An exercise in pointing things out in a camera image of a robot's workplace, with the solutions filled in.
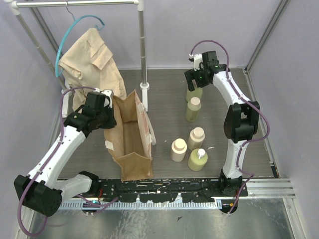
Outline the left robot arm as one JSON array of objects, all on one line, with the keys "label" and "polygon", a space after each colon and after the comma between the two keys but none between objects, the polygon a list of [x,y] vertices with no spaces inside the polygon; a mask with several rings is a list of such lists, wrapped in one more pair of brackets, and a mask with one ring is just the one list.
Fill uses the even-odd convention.
[{"label": "left robot arm", "polygon": [[105,147],[121,169],[121,180],[151,179],[154,130],[136,91],[120,99],[110,88],[88,88],[85,103],[72,112],[61,133],[43,159],[26,175],[19,175],[14,188],[19,206],[51,217],[61,203],[81,193],[95,197],[100,191],[97,175],[82,171],[58,182],[58,176],[74,151],[89,134],[104,131]]}]

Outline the green bottle beige cap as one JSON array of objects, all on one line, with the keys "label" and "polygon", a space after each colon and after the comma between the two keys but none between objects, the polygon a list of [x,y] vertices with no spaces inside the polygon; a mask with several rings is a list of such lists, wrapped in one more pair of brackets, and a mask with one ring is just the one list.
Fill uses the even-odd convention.
[{"label": "green bottle beige cap", "polygon": [[195,122],[198,119],[201,109],[201,101],[198,97],[192,97],[187,103],[185,118],[188,122]]}]

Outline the brown canvas bag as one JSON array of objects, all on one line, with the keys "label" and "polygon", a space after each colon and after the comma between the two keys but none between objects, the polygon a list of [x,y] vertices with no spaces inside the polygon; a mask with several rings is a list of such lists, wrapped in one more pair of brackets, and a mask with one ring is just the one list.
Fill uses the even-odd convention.
[{"label": "brown canvas bag", "polygon": [[117,125],[104,130],[105,147],[121,169],[121,181],[153,178],[152,146],[155,133],[136,91],[124,100],[113,97]]}]

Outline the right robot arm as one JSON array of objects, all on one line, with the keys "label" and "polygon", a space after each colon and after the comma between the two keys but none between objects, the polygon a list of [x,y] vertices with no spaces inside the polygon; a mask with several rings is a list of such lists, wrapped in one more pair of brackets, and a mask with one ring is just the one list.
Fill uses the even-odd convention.
[{"label": "right robot arm", "polygon": [[243,161],[249,141],[257,133],[260,108],[243,94],[234,81],[226,64],[220,64],[215,51],[190,54],[193,62],[193,81],[198,87],[213,84],[225,100],[228,111],[224,121],[224,133],[228,139],[226,161],[218,178],[218,189],[230,196],[242,186]]}]

